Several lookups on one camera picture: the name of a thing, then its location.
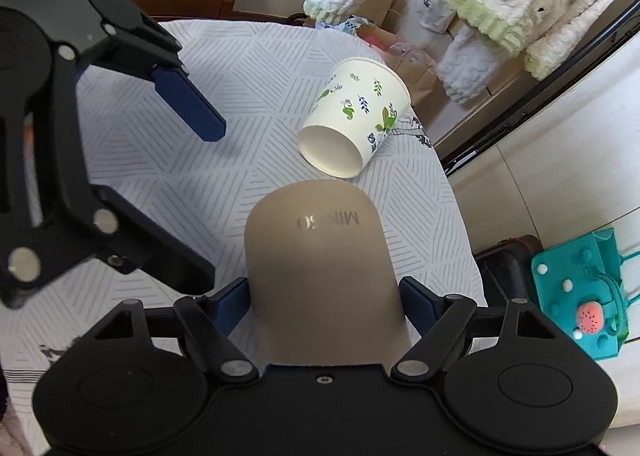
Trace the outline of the brown paper shopping bag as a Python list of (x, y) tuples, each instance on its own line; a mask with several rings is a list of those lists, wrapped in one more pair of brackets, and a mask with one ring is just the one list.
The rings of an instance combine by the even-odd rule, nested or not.
[(382, 26), (362, 24), (356, 31), (401, 78), (415, 108), (440, 87), (436, 66), (452, 42), (448, 32), (438, 34), (424, 26), (426, 10), (424, 0), (395, 0)]

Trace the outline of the teal felt handbag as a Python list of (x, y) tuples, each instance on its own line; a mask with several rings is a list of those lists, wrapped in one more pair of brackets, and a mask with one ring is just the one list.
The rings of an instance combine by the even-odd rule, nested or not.
[(622, 266), (638, 256), (638, 250), (621, 254), (609, 228), (533, 257), (538, 307), (593, 360), (615, 358), (627, 341), (628, 309), (639, 296), (627, 293)]

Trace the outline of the beige metal tumbler cup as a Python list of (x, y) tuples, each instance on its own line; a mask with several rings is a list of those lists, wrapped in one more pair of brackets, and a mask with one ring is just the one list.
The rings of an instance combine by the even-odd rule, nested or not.
[(244, 246), (263, 362), (391, 368), (409, 350), (381, 219), (356, 185), (273, 191), (248, 215)]

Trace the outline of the black metal clothes rack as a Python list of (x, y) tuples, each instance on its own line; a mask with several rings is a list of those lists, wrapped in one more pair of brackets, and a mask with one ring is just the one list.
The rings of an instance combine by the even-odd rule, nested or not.
[(445, 175), (449, 177), (476, 157), (500, 142), (560, 98), (562, 94), (580, 82), (608, 60), (618, 49), (626, 45), (639, 31), (639, 0), (635, 0), (600, 33), (573, 53), (546, 79), (530, 89), (509, 109), (491, 120), (475, 135), (463, 142), (441, 161)]

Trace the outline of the white leaf-print paper cup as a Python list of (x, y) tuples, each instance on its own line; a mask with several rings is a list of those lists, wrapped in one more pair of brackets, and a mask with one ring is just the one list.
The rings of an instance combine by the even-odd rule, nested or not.
[(386, 64), (338, 62), (298, 131), (299, 153), (326, 175), (354, 178), (410, 108), (408, 88)]

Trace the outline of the white wooden wardrobe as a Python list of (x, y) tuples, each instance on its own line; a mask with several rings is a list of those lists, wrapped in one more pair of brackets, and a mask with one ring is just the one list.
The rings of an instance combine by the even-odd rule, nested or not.
[(639, 40), (450, 178), (473, 249), (612, 228), (639, 247)]

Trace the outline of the white patterned tablecloth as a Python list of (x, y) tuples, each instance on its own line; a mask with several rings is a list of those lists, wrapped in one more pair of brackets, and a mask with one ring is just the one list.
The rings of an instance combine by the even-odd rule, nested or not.
[[(227, 120), (226, 135), (203, 142), (151, 84), (89, 68), (77, 86), (88, 172), (213, 263), (224, 286), (245, 272), (243, 232), (254, 205), (318, 177), (298, 153), (297, 132), (334, 65), (370, 49), (336, 31), (270, 23), (175, 21), (167, 29), (192, 82)], [(356, 184), (378, 209), (397, 276), (436, 294), (483, 299), (454, 192), (416, 115), (399, 120)], [(176, 297), (144, 273), (122, 275), (92, 260), (23, 309), (2, 311), (1, 364), (25, 450), (48, 447), (32, 390), (67, 347), (119, 301), (162, 307)]]

